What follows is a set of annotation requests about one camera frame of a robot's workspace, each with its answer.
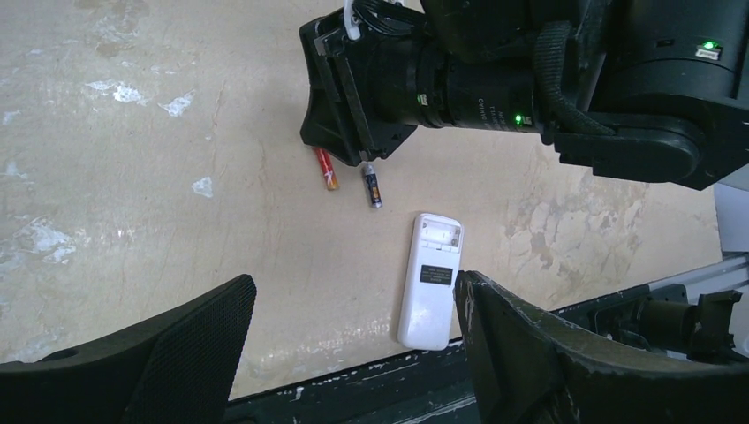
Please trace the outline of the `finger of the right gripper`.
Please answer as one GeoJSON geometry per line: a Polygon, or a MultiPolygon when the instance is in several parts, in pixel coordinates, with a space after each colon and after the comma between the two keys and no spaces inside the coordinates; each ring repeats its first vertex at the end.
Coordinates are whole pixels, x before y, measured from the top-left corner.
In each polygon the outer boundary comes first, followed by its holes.
{"type": "Polygon", "coordinates": [[[349,166],[372,162],[375,148],[367,76],[373,47],[349,39],[342,8],[303,25],[299,38],[310,86],[300,129],[302,141],[349,166]]]}

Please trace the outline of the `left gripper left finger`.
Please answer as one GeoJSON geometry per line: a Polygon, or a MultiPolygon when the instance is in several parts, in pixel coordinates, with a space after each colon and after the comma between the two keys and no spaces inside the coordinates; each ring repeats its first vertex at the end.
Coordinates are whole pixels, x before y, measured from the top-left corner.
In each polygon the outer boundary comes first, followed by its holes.
{"type": "Polygon", "coordinates": [[[3,423],[220,423],[253,315],[240,275],[35,362],[1,366],[3,423]]]}

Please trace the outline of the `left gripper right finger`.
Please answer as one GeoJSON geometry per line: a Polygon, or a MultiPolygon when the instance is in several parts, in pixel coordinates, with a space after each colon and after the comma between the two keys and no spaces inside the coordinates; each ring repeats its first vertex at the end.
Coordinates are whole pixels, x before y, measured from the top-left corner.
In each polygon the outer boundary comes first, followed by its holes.
{"type": "Polygon", "coordinates": [[[485,423],[745,423],[748,368],[619,344],[476,271],[455,303],[485,423]]]}

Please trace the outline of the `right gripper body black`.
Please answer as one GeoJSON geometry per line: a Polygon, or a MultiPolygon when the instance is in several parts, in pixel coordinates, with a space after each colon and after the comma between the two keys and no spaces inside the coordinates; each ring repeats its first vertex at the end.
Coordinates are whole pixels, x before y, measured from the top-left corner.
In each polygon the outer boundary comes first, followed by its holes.
{"type": "Polygon", "coordinates": [[[423,11],[400,1],[354,1],[361,37],[373,47],[367,87],[374,159],[386,159],[420,127],[453,125],[450,60],[423,11]]]}

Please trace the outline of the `orange AAA battery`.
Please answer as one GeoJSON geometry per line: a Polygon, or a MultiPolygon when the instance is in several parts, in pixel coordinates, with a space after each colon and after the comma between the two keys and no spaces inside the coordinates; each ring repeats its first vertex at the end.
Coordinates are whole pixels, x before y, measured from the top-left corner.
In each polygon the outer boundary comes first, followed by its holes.
{"type": "Polygon", "coordinates": [[[314,148],[314,153],[320,165],[326,188],[329,191],[338,190],[339,184],[337,181],[337,175],[334,171],[333,163],[331,161],[329,153],[322,148],[314,148]]]}

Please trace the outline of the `black AAA battery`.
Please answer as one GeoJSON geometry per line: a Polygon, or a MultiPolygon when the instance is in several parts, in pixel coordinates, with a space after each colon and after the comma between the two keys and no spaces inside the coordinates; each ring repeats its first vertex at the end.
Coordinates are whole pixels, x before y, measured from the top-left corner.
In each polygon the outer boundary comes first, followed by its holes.
{"type": "Polygon", "coordinates": [[[374,166],[371,163],[365,163],[362,167],[362,176],[367,189],[367,197],[372,208],[382,206],[382,196],[380,193],[379,183],[374,166]]]}

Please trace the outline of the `white red remote control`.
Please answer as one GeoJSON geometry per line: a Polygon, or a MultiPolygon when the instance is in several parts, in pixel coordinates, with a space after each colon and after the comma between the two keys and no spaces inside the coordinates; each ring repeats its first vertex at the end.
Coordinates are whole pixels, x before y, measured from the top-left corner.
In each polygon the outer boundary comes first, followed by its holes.
{"type": "Polygon", "coordinates": [[[464,226],[453,218],[429,213],[416,217],[397,331],[404,347],[447,347],[464,235],[464,226]]]}

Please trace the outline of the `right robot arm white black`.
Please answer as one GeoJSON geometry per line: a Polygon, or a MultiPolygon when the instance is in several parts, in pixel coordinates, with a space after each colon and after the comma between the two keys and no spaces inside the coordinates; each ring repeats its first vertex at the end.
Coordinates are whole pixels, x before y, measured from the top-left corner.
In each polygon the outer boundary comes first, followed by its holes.
{"type": "Polygon", "coordinates": [[[418,126],[537,133],[606,178],[748,163],[745,1],[347,1],[299,30],[303,142],[356,166],[418,126]]]}

